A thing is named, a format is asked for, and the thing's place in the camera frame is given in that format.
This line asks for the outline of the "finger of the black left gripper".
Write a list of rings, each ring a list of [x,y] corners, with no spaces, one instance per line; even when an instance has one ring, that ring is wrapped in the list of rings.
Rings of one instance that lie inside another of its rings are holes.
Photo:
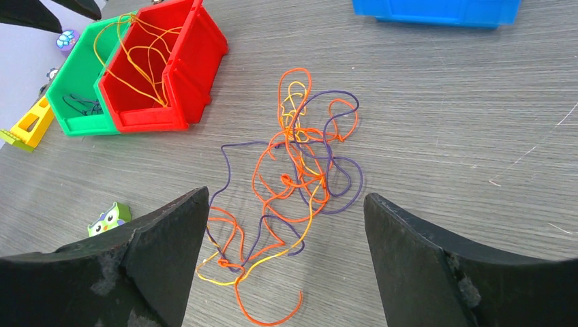
[[[58,18],[38,0],[1,0],[1,23],[62,32]]]
[[[92,20],[102,18],[101,9],[94,0],[52,0],[52,2]]]

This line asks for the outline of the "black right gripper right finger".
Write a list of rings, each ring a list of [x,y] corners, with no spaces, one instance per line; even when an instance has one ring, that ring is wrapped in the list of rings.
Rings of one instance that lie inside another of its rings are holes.
[[[389,326],[576,326],[577,260],[496,249],[377,193],[365,231]]]

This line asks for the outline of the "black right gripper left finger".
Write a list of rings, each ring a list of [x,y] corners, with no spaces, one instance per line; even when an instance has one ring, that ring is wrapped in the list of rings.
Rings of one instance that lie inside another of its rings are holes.
[[[52,253],[1,258],[2,326],[180,326],[209,214],[206,187]]]

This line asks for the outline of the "purple round toy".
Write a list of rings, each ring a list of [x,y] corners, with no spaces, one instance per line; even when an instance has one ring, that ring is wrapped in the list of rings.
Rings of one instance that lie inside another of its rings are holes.
[[[75,29],[66,29],[58,36],[55,41],[56,47],[64,57],[68,57],[75,47],[80,33]]]

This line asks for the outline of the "green frog toy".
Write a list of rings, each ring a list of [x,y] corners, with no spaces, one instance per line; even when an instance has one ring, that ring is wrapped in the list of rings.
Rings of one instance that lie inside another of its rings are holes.
[[[114,202],[113,205],[92,224],[87,226],[89,237],[96,236],[132,220],[130,208],[126,204]]]

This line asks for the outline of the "green plastic bin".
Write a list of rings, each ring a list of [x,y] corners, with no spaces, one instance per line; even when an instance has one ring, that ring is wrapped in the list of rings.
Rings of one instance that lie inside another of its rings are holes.
[[[119,133],[98,82],[130,27],[132,14],[88,25],[48,87],[46,99],[66,136]]]

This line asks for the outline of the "red plastic bin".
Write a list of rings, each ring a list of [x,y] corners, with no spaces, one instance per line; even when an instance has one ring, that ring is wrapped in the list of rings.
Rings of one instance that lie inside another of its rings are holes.
[[[122,134],[186,130],[211,103],[227,53],[202,0],[150,5],[132,14],[98,90]]]

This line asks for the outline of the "yellow triangle toy left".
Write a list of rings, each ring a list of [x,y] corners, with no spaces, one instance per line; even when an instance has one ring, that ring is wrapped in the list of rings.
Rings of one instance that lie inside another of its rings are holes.
[[[32,153],[50,127],[55,115],[43,95],[10,130],[1,130],[6,143]]]

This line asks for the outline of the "blue plastic bin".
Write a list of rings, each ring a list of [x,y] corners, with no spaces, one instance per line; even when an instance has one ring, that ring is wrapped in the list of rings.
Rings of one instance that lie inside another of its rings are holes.
[[[520,0],[353,0],[354,13],[387,22],[497,29],[514,23]]]

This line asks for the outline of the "small chip by wall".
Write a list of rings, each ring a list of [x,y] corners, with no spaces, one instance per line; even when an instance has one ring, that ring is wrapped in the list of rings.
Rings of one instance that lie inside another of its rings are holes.
[[[48,73],[46,74],[46,77],[49,81],[52,81],[55,76],[58,74],[59,72],[59,68],[51,68],[49,69]]]

